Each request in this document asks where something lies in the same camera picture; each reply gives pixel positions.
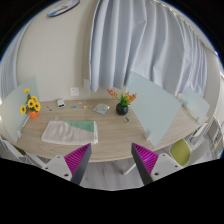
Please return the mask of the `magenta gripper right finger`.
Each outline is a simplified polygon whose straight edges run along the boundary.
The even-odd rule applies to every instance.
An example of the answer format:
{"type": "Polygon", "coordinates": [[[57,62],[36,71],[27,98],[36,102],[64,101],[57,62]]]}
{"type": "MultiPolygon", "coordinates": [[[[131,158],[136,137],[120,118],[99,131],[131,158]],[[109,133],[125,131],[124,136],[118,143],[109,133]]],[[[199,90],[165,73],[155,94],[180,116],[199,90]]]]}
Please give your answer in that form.
{"type": "Polygon", "coordinates": [[[143,184],[148,185],[152,183],[151,173],[159,155],[136,143],[132,144],[131,153],[143,184]]]}

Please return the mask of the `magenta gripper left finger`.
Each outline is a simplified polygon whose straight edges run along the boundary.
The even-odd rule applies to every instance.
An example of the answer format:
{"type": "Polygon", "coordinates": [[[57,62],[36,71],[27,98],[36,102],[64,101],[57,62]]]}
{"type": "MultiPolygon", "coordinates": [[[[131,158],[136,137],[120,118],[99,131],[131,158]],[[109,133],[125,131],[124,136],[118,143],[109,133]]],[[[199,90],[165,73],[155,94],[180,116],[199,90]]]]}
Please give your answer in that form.
{"type": "Polygon", "coordinates": [[[81,183],[91,153],[91,144],[86,144],[64,157],[65,162],[67,163],[68,168],[72,174],[72,183],[75,183],[76,185],[79,185],[81,183]]]}

